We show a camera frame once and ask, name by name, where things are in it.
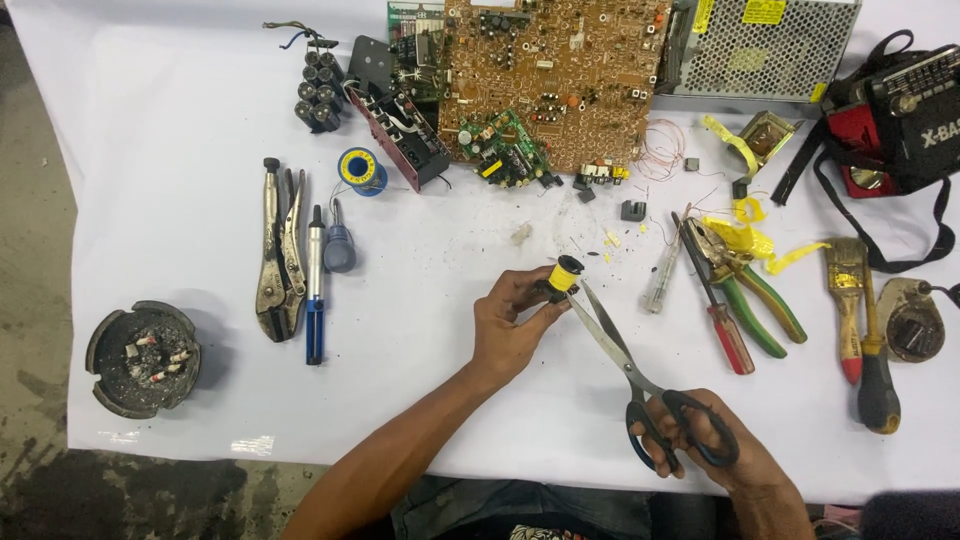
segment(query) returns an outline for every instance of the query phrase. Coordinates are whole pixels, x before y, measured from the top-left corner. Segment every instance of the black scissor handle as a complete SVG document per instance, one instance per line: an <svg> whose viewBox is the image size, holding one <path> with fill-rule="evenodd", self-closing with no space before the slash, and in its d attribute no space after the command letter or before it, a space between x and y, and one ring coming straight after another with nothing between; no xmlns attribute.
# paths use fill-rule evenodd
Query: black scissor handle
<svg viewBox="0 0 960 540"><path fill-rule="evenodd" d="M710 410L710 407L677 390L666 390L663 392L663 395L660 396L660 399L663 401L663 404L666 405L666 409L670 411L670 414L677 420L677 425L680 426L680 429L686 433L687 441L697 449L697 452L704 457L707 463L714 467L729 467L740 457L740 445L737 444L736 437L733 436L733 432L730 431L727 424L717 416L715 412ZM693 436L693 428L686 419L684 406L703 411L704 414L707 415L713 428L720 435L719 449L713 449Z"/></svg>
<svg viewBox="0 0 960 540"><path fill-rule="evenodd" d="M657 446L663 448L663 452L666 454L666 463L670 466L670 472L675 473L680 467L680 461L677 460L677 455L673 453L673 445L657 430L657 426L654 425L654 421L647 413L647 407L642 403L631 401L627 404L627 436L630 438L630 444L634 447L634 452L636 452L640 460L642 460L647 467L650 467L651 471L656 471L657 466L654 464L653 458L647 454L643 445L640 444L639 437L630 432L630 428L637 422L643 425L646 433L653 438Z"/></svg>

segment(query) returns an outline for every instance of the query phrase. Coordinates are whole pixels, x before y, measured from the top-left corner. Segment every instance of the scissors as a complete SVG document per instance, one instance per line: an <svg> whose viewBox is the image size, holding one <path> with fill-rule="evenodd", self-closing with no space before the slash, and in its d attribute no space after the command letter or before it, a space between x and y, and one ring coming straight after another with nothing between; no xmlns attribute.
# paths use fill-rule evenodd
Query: scissors
<svg viewBox="0 0 960 540"><path fill-rule="evenodd" d="M670 466L670 472L675 473L680 467L680 462L677 460L677 455L673 452L670 440L660 433L653 419L650 417L650 413L647 411L646 400L643 396L644 392L646 392L651 396L660 398L666 406L666 409L674 419L676 419L677 425L686 433L688 442L697 449L697 452L704 457L707 463L714 467L729 467L733 465L737 458L740 457L740 447L737 445L736 437L733 436L733 432L730 431L727 424L725 424L716 413L710 410L710 407L702 404L698 400L677 390L664 390L644 377L643 374L640 373L640 370L636 368L634 359L630 356L630 351L627 350L627 346L623 343L620 332L617 331L616 326L613 325L610 315L607 314L607 311L600 304L600 301L597 300L596 295L593 294L590 287L586 283L582 283L582 285L584 292L587 293L590 305L593 307L593 311L600 321L599 325L572 296L569 294L566 296L573 306L573 310L577 312L577 316L580 317L584 326L587 327L590 335L597 340L597 343L599 343L600 347L607 353L607 356L616 363L616 366L627 376L627 381L630 382L632 398L627 404L627 434L630 437L630 444L634 447L636 455L640 457L647 467L656 471L653 458L643 449L639 438L630 433L630 428L633 424L640 422L646 429L646 433L657 443L657 446L663 449L663 452L666 454L666 462ZM710 448L693 436L693 429L684 414L685 407L701 410L707 415L713 428L720 435L721 444L719 449Z"/></svg>

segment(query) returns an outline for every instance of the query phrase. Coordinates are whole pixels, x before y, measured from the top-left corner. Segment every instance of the perforated metal casing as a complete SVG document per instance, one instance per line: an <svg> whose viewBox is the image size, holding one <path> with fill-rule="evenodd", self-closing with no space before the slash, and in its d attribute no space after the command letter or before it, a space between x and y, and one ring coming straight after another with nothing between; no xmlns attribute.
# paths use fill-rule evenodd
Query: perforated metal casing
<svg viewBox="0 0 960 540"><path fill-rule="evenodd" d="M690 5L684 29L689 32L697 2L679 3ZM860 0L786 0L780 24L752 24L742 22L747 0L712 4L707 31L687 34L682 80L668 93L819 101L811 97L833 80L861 5Z"/></svg>

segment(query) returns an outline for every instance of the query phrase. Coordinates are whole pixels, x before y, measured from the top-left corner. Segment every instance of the blue wire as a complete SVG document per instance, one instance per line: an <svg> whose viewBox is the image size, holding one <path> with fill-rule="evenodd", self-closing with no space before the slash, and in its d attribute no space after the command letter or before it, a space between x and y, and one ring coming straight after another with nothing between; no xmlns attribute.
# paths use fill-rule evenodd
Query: blue wire
<svg viewBox="0 0 960 540"><path fill-rule="evenodd" d="M293 37L290 38L290 42L287 43L287 46L286 46L286 47L284 47L283 45L280 45L280 48L283 49L284 51L287 50L287 49L289 49L290 46L294 44L294 41L296 41L298 37L304 36L305 34L306 34L306 31L305 31L305 30L300 30L299 32L297 32L296 34L294 34Z"/></svg>

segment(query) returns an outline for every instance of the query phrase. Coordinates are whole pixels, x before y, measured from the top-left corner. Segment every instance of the red screwdriver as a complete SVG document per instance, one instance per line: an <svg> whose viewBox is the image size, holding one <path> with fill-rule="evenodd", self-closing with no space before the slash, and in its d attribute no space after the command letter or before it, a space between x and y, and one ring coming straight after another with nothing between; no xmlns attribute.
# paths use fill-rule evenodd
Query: red screwdriver
<svg viewBox="0 0 960 540"><path fill-rule="evenodd" d="M677 215L677 212L670 212L670 215L673 216L673 222L677 225L677 231L680 233L680 240L684 243L686 252L690 254L690 261L697 270L697 276L700 277L700 281L704 284L707 297L710 298L710 307L707 308L707 313L709 313L710 318L713 319L713 329L716 330L717 337L720 338L720 344L723 345L723 350L727 354L730 366L737 375L750 375L755 370L754 360L750 358L750 351L747 351L747 346L743 343L740 329L736 327L736 323L727 312L727 305L717 302L716 297L713 296L713 288L710 286L707 273L704 271L704 267L697 256L697 251L694 247L696 242L690 236L690 229L681 223L680 216Z"/></svg>

